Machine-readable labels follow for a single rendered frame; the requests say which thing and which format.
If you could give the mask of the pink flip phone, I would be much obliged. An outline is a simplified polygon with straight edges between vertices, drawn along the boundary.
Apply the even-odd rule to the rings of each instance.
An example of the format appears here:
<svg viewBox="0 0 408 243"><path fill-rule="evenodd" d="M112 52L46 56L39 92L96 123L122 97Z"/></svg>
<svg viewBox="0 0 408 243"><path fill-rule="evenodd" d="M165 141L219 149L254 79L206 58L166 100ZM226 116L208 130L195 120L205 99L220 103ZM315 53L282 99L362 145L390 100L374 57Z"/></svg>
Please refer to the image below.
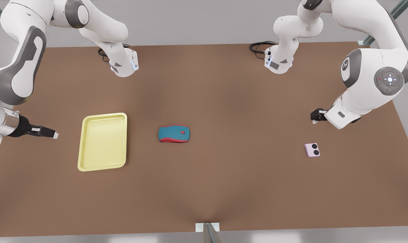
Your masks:
<svg viewBox="0 0 408 243"><path fill-rule="evenodd" d="M321 152L319 151L317 143L307 143L307 144L304 144L304 147L305 147L306 155L309 158L319 157L321 155Z"/></svg>

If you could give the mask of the yellow rectangular tray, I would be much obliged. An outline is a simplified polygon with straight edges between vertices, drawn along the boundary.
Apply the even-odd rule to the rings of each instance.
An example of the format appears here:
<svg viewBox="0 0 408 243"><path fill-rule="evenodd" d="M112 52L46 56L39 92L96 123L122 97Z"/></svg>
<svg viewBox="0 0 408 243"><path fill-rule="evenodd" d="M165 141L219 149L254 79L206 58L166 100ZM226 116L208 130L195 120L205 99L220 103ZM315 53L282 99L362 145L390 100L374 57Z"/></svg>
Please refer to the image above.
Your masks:
<svg viewBox="0 0 408 243"><path fill-rule="evenodd" d="M126 163L127 115L111 113L84 118L78 169L89 172L121 168Z"/></svg>

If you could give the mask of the teal and red computer mouse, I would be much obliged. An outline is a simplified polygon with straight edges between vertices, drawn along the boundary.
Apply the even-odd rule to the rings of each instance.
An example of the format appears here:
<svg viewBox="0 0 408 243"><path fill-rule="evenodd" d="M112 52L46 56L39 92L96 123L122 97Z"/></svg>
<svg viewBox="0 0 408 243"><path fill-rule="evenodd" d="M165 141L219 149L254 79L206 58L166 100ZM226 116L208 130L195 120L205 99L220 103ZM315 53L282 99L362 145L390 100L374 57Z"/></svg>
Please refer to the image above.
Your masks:
<svg viewBox="0 0 408 243"><path fill-rule="evenodd" d="M190 129L182 125L161 126L158 138L160 142L185 143L189 141Z"/></svg>

